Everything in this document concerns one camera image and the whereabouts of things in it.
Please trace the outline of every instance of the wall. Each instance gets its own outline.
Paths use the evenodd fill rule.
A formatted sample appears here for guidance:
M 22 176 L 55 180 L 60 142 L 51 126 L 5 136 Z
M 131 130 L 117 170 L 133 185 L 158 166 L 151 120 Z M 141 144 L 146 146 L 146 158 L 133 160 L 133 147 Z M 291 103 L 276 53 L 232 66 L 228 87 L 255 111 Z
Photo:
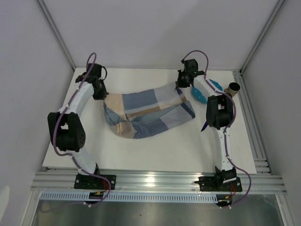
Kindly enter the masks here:
M 301 1 L 287 1 L 245 79 L 274 174 L 282 175 L 301 224 Z
M 277 0 L 45 0 L 77 66 L 179 69 L 200 49 L 210 69 L 239 68 Z M 205 58 L 196 57 L 201 67 Z
M 35 1 L 1 1 L 0 30 L 0 190 L 10 186 L 0 225 L 16 226 L 49 142 L 47 114 L 72 70 Z

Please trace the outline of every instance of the folded cloth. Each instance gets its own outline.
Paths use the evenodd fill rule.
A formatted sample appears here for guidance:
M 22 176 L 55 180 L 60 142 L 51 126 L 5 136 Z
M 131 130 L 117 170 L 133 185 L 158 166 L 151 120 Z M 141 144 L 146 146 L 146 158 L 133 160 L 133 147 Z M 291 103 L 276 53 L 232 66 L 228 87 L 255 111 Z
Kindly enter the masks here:
M 103 107 L 111 130 L 133 139 L 154 136 L 195 118 L 190 102 L 175 82 L 138 93 L 110 93 Z

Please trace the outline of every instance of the striped cloth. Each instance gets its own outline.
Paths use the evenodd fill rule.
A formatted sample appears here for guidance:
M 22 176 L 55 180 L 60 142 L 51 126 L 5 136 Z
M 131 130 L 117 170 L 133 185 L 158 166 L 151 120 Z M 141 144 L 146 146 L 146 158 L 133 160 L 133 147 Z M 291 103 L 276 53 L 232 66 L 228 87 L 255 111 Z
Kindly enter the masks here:
M 125 138 L 151 137 L 195 118 L 175 82 L 138 93 L 109 94 L 103 107 L 111 130 Z

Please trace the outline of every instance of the metallic cup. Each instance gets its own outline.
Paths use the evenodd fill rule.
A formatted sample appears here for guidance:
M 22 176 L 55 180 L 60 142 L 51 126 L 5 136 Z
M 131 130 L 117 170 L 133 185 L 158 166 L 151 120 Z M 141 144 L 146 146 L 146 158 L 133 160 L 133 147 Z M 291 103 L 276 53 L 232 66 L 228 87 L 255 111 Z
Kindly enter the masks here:
M 238 91 L 240 90 L 240 85 L 236 82 L 231 82 L 228 86 L 228 88 L 226 88 L 224 90 L 225 93 L 230 94 L 232 97 L 234 97 Z

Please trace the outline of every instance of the purple cable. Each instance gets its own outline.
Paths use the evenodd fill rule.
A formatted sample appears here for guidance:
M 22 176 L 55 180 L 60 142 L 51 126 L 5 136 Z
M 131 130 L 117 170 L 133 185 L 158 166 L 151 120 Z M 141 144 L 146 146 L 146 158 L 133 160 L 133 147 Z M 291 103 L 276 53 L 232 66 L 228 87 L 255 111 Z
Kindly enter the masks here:
M 214 92 L 219 93 L 219 94 L 222 94 L 222 95 L 225 95 L 227 98 L 229 98 L 229 100 L 230 100 L 230 101 L 232 102 L 232 104 L 233 104 L 233 119 L 232 119 L 232 121 L 229 123 L 229 125 L 227 125 L 227 126 L 225 127 L 225 129 L 224 129 L 224 131 L 223 131 L 223 132 L 224 132 L 224 142 L 225 142 L 226 157 L 227 157 L 227 159 L 229 160 L 230 164 L 231 164 L 234 168 L 236 168 L 236 169 L 238 169 L 238 170 L 244 172 L 244 173 L 248 176 L 249 181 L 250 181 L 249 187 L 248 187 L 248 189 L 247 189 L 245 195 L 244 195 L 240 200 L 238 200 L 238 201 L 236 201 L 235 203 L 232 204 L 232 205 L 234 205 L 234 204 L 237 204 L 237 203 L 241 202 L 243 199 L 246 198 L 246 196 L 249 194 L 249 192 L 250 192 L 250 190 L 251 190 L 251 186 L 252 186 L 251 175 L 250 175 L 247 171 L 245 171 L 244 169 L 237 167 L 237 166 L 232 162 L 232 160 L 229 158 L 229 152 L 228 152 L 228 146 L 227 146 L 227 134 L 226 134 L 226 132 L 227 132 L 227 128 L 229 128 L 229 127 L 233 124 L 233 122 L 234 122 L 234 120 L 235 120 L 235 118 L 236 118 L 236 106 L 235 106 L 234 100 L 232 99 L 232 97 L 231 97 L 229 94 L 217 90 L 216 87 L 215 87 L 215 86 L 207 79 L 207 69 L 208 69 L 208 66 L 209 66 L 209 58 L 208 58 L 208 56 L 206 55 L 206 53 L 204 53 L 203 51 L 200 51 L 200 50 L 193 50 L 193 51 L 189 52 L 189 53 L 183 58 L 183 60 L 184 60 L 188 55 L 190 55 L 190 54 L 193 53 L 193 52 L 199 52 L 199 53 L 202 53 L 202 54 L 205 55 L 205 57 L 206 57 L 206 59 L 207 59 L 207 65 L 206 65 L 206 69 L 205 69 L 205 73 L 204 73 L 204 79 L 205 79 L 206 83 L 208 84 L 208 86 L 209 86 Z
M 89 63 L 89 61 L 90 61 L 91 56 L 93 56 L 93 55 L 94 55 L 95 57 L 94 57 L 94 59 L 93 59 L 93 62 L 92 62 L 92 64 L 91 64 L 91 66 L 90 66 L 89 69 L 88 69 L 88 63 Z M 62 111 L 62 113 L 61 113 L 60 116 L 58 117 L 57 122 L 56 122 L 56 124 L 55 124 L 54 133 L 53 133 L 53 148 L 54 148 L 55 153 L 56 153 L 57 155 L 59 155 L 59 156 L 70 156 L 70 157 L 72 158 L 74 164 L 75 164 L 82 172 L 84 172 L 84 173 L 86 173 L 86 174 L 88 174 L 88 175 L 90 175 L 90 176 L 93 176 L 93 177 L 96 177 L 96 178 L 100 178 L 100 179 L 106 181 L 107 184 L 108 184 L 108 186 L 109 186 L 109 188 L 108 188 L 108 193 L 107 193 L 100 201 L 98 201 L 98 202 L 96 202 L 96 203 L 93 203 L 93 204 L 90 204 L 89 206 L 96 206 L 96 205 L 100 204 L 105 198 L 107 198 L 107 197 L 109 196 L 109 193 L 110 193 L 110 191 L 111 191 L 111 183 L 110 183 L 110 181 L 109 181 L 107 178 L 104 178 L 104 177 L 99 176 L 99 175 L 94 175 L 94 174 L 92 174 L 92 173 L 87 172 L 85 169 L 82 169 L 81 166 L 77 163 L 77 161 L 76 161 L 76 159 L 75 159 L 75 157 L 74 157 L 73 154 L 71 154 L 71 153 L 64 153 L 64 154 L 59 153 L 59 151 L 58 151 L 57 148 L 56 148 L 56 134 L 57 134 L 57 130 L 58 130 L 58 127 L 59 127 L 59 125 L 60 125 L 60 122 L 61 122 L 61 120 L 62 120 L 63 115 L 66 113 L 66 111 L 68 110 L 68 107 L 69 107 L 70 104 L 72 103 L 72 101 L 73 101 L 73 99 L 75 98 L 76 94 L 79 92 L 79 90 L 80 90 L 80 88 L 82 87 L 83 83 L 85 82 L 85 80 L 87 79 L 87 77 L 89 76 L 89 74 L 91 73 L 92 68 L 93 68 L 93 66 L 94 66 L 94 64 L 95 64 L 95 61 L 96 61 L 96 53 L 91 53 L 91 55 L 89 56 L 89 58 L 88 58 L 88 60 L 87 60 L 87 73 L 86 73 L 85 77 L 83 78 L 83 80 L 81 81 L 81 83 L 79 84 L 78 89 L 76 89 L 75 92 L 73 93 L 73 95 L 71 96 L 71 98 L 70 98 L 70 100 L 69 100 L 67 106 L 65 107 L 65 109 Z M 79 204 L 79 203 L 81 203 L 81 202 L 73 202 L 73 203 L 69 203 L 69 204 L 67 204 L 67 205 L 73 205 L 73 204 Z M 55 211 L 55 210 L 60 209 L 60 208 L 61 208 L 61 207 L 57 207 L 57 208 L 54 208 L 54 209 L 52 209 L 52 210 L 47 210 L 46 212 Z

